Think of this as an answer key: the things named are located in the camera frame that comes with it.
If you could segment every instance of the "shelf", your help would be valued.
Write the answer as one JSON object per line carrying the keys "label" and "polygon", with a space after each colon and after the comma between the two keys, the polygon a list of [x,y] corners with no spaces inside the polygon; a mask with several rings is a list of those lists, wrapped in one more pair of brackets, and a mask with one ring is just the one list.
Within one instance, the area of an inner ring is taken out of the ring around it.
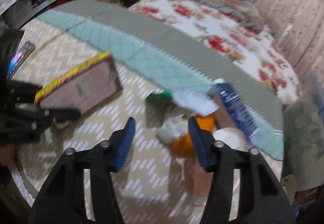
{"label": "shelf", "polygon": [[35,8],[32,8],[22,20],[16,23],[14,28],[20,29],[22,26],[28,23],[37,13],[39,13],[40,11],[42,11],[44,8],[49,6],[51,3],[54,3],[55,1],[57,0],[46,0],[42,2],[40,5],[36,6]]}

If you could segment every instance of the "metal bolt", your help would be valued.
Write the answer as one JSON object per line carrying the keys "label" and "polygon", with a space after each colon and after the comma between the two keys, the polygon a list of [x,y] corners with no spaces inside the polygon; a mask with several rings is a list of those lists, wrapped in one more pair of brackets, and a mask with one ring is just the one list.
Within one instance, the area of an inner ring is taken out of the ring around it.
{"label": "metal bolt", "polygon": [[251,149],[250,149],[250,153],[251,153],[251,154],[254,154],[254,155],[257,155],[257,154],[259,154],[260,152],[259,152],[259,150],[258,150],[257,148],[251,148]]}
{"label": "metal bolt", "polygon": [[222,141],[215,141],[214,145],[218,148],[222,148],[225,144]]}
{"label": "metal bolt", "polygon": [[74,154],[74,152],[75,152],[75,150],[74,150],[73,148],[67,148],[67,149],[65,150],[65,154],[67,154],[67,155]]}
{"label": "metal bolt", "polygon": [[105,141],[100,142],[99,145],[100,145],[101,147],[103,147],[103,148],[106,148],[106,147],[110,146],[110,142],[107,141],[107,140],[105,140]]}
{"label": "metal bolt", "polygon": [[32,122],[32,123],[31,123],[31,128],[32,128],[33,130],[36,130],[36,129],[37,129],[37,124],[36,124],[35,122]]}

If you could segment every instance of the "orange cloth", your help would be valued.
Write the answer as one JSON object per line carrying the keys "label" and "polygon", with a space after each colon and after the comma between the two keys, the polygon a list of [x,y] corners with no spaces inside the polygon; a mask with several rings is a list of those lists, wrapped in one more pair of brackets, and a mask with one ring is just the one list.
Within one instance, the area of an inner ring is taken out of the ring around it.
{"label": "orange cloth", "polygon": [[[196,121],[197,121],[199,127],[202,130],[207,130],[207,131],[213,133],[214,117],[212,114],[210,114],[206,117],[196,116],[195,118],[196,118]],[[189,133],[187,133],[184,137],[173,141],[171,143],[170,149],[171,149],[171,151],[173,151],[179,155],[193,155],[193,154],[195,154],[195,150],[193,148]]]}

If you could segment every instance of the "floral bedsheet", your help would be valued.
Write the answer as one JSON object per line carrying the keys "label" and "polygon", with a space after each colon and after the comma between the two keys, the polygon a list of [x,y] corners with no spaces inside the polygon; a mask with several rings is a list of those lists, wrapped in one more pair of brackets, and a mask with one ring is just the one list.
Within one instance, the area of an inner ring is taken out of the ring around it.
{"label": "floral bedsheet", "polygon": [[267,26],[255,34],[220,11],[190,0],[140,0],[129,9],[203,42],[262,82],[282,103],[300,96],[297,75]]}

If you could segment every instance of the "gray fabric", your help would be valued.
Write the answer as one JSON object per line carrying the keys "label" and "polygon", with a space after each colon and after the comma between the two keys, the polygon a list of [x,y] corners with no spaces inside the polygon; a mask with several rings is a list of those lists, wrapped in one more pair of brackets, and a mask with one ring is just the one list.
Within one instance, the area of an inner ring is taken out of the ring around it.
{"label": "gray fabric", "polygon": [[283,129],[282,104],[272,92],[229,60],[171,26],[97,0],[75,0],[55,9],[111,25],[156,45],[213,80],[224,78],[234,85],[246,104],[274,128]]}

